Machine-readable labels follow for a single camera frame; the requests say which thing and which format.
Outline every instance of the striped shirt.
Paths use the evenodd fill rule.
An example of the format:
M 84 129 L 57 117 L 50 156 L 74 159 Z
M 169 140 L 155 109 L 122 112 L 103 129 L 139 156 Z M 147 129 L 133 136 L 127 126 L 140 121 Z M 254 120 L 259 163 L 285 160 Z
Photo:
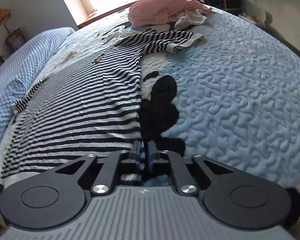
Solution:
M 24 110 L 2 177 L 42 172 L 89 153 L 131 149 L 141 137 L 139 60 L 153 52 L 176 53 L 202 37 L 183 31 L 138 33 L 50 76 L 18 102 Z

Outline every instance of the bed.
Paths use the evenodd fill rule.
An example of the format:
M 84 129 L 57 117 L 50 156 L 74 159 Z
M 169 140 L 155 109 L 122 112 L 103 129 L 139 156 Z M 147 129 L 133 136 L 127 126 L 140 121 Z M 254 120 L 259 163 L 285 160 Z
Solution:
M 70 28 L 53 30 L 49 36 L 54 42 L 46 44 L 48 52 L 27 82 L 17 77 L 13 83 L 0 83 L 0 102 L 7 102 L 0 105 L 4 111 L 0 115 L 0 176 L 19 118 L 12 117 L 11 104 L 60 65 L 64 69 L 98 51 L 112 33 L 148 29 L 132 29 L 128 12 L 119 11 L 75 33 Z M 231 14 L 214 8 L 207 18 L 207 24 L 189 30 L 203 34 L 204 39 L 176 54 L 153 53 L 139 62 L 142 96 L 162 76 L 172 76 L 177 84 L 172 104 L 179 118 L 162 136 L 181 138 L 187 158 L 204 154 L 283 187 L 293 186 L 300 180 L 300 58 L 263 30 Z M 39 47 L 46 38 L 31 46 Z M 7 63 L 18 65 L 13 56 Z M 27 69 L 15 69 L 13 75 Z M 153 71 L 159 76 L 143 82 Z M 23 170 L 3 181 L 0 177 L 0 183 L 6 187 L 34 174 Z

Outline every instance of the black round object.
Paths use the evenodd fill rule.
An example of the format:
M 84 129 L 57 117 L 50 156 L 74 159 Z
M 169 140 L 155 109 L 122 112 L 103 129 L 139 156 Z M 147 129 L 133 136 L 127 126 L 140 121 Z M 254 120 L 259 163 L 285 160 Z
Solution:
M 86 197 L 71 177 L 44 172 L 9 186 L 0 196 L 5 222 L 25 229 L 46 229 L 74 218 Z
M 44 208 L 51 206 L 58 200 L 58 198 L 58 191 L 52 187 L 43 186 L 30 188 L 21 196 L 22 202 L 32 208 Z
M 203 204 L 216 219 L 230 226 L 257 230 L 283 222 L 291 199 L 281 186 L 249 174 L 221 175 L 207 188 Z

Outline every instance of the silver screw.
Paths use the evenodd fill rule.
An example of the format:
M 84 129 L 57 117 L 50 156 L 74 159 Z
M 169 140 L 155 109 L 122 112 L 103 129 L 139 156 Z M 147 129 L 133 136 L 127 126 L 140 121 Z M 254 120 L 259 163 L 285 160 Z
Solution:
M 96 185 L 93 187 L 92 190 L 95 193 L 103 194 L 103 193 L 106 193 L 109 190 L 109 188 L 106 185 Z
M 183 193 L 194 193 L 197 190 L 197 188 L 193 185 L 185 185 L 181 187 L 181 191 Z

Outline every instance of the blue quilted bedspread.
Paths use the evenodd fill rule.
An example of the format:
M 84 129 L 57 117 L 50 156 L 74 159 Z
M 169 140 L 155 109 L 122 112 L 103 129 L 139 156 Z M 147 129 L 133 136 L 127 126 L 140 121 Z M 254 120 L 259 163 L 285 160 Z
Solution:
M 82 31 L 118 25 L 126 13 Z M 189 30 L 204 41 L 140 61 L 143 73 L 158 70 L 177 82 L 179 119 L 162 135 L 182 138 L 187 157 L 204 154 L 290 186 L 300 179 L 300 58 L 238 17 L 217 9 L 207 17 Z
M 72 28 L 45 31 L 29 40 L 0 66 L 0 141 L 12 115 L 11 104 L 21 98 Z

